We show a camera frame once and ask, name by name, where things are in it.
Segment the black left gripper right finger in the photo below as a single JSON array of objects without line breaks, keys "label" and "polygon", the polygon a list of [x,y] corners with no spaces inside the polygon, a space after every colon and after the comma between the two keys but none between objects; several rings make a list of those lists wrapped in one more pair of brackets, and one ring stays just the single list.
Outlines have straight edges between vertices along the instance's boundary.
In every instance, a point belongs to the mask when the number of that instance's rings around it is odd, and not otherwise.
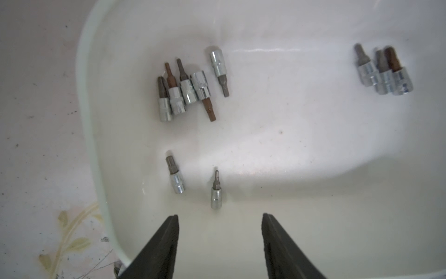
[{"label": "black left gripper right finger", "polygon": [[270,279],[324,279],[277,219],[265,213],[261,223]]}]

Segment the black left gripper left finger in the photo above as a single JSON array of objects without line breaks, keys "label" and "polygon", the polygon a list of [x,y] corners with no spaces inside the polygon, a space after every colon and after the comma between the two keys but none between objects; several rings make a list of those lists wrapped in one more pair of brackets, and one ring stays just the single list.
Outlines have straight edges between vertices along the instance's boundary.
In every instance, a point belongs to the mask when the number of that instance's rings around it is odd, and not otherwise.
[{"label": "black left gripper left finger", "polygon": [[171,279],[180,233],[177,215],[166,218],[120,279]]}]

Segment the silver bit box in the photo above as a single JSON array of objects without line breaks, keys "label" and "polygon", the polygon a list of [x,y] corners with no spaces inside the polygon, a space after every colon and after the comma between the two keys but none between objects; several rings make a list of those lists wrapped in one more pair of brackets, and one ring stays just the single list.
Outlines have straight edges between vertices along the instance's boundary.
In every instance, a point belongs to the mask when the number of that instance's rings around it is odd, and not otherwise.
[{"label": "silver bit box", "polygon": [[184,180],[182,174],[172,155],[166,158],[166,163],[170,172],[171,186],[176,194],[182,194],[185,191]]},{"label": "silver bit box", "polygon": [[219,171],[216,170],[213,186],[211,188],[211,208],[214,210],[221,209],[222,207],[223,198],[221,190]]}]

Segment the silver bit pile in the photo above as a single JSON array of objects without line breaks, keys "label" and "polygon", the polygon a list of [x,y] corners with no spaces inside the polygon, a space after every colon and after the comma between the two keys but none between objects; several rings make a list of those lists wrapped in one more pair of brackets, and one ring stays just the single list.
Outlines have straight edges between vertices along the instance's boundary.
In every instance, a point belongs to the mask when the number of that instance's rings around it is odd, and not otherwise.
[{"label": "silver bit pile", "polygon": [[159,92],[159,117],[162,122],[170,122],[173,119],[173,114],[170,106],[170,99],[168,96],[167,81],[163,76],[157,78],[158,92]]}]

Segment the silver bit lone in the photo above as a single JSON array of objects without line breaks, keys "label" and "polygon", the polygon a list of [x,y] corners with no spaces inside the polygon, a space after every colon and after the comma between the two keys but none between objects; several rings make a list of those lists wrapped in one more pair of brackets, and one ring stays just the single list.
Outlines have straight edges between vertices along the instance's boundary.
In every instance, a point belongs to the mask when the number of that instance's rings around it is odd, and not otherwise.
[{"label": "silver bit lone", "polygon": [[392,46],[384,49],[384,55],[387,59],[390,70],[393,73],[396,89],[394,95],[405,95],[413,92],[413,83],[407,72],[407,69],[401,66],[396,50]]}]

